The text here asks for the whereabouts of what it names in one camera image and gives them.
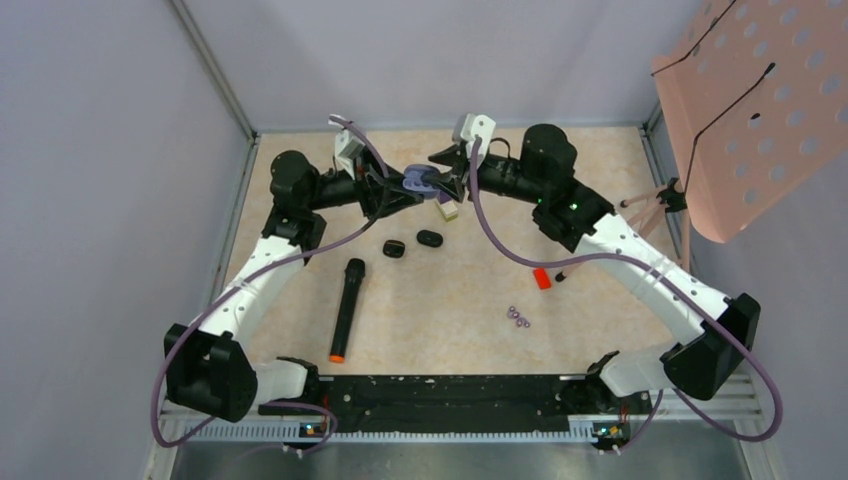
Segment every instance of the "gray wall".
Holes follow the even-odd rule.
[[[655,140],[664,168],[675,174],[664,130]],[[776,441],[790,478],[845,476],[846,185],[848,147],[727,244],[692,238],[706,282],[728,293],[748,292],[763,307],[754,353],[783,395],[786,418]]]
[[[701,0],[189,0],[259,130],[641,123]]]
[[[141,475],[245,151],[166,2],[0,2],[0,478]]]

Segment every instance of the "pegboard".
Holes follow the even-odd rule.
[[[707,0],[653,69],[690,50],[654,76],[681,183],[695,135],[775,63],[695,149],[692,225],[724,243],[827,162],[848,161],[848,0]]]

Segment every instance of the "microphone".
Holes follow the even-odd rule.
[[[350,335],[350,327],[353,325],[353,313],[356,310],[356,300],[363,278],[365,278],[365,262],[359,258],[351,258],[345,268],[345,285],[339,305],[339,316],[336,319],[336,332],[333,334],[333,343],[330,345],[330,361],[333,363],[344,363],[347,339]]]

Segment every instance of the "wooden table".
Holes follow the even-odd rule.
[[[612,203],[653,187],[636,128],[569,128],[577,147],[577,178]],[[517,157],[522,129],[498,130]],[[320,171],[332,166],[333,133],[263,135],[250,180],[228,280],[253,250],[271,206],[270,164],[284,150],[300,150]],[[426,163],[450,144],[450,131],[370,132],[369,138],[398,170]],[[494,145],[498,153],[503,145]],[[484,194],[483,206],[499,238],[522,256],[558,260],[569,252],[542,235],[533,205]],[[322,244],[364,223],[358,205],[319,212],[327,220]],[[441,248],[419,245],[420,229],[440,232]],[[406,254],[382,253],[385,240],[406,243]],[[666,255],[674,249],[667,228],[649,240]],[[360,291],[344,364],[328,361],[341,297],[343,270],[362,258]],[[514,305],[532,322],[516,328]],[[665,326],[612,277],[584,265],[563,283],[539,290],[531,269],[503,257],[483,234],[473,207],[445,222],[433,202],[377,222],[354,242],[314,257],[293,277],[249,345],[254,363],[278,355],[302,358],[327,374],[522,374],[583,372],[602,354],[639,349],[671,339]]]

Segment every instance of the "red object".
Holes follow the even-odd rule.
[[[540,290],[551,288],[551,279],[548,277],[548,272],[544,268],[533,270],[533,276],[536,277],[536,283],[539,284]]]

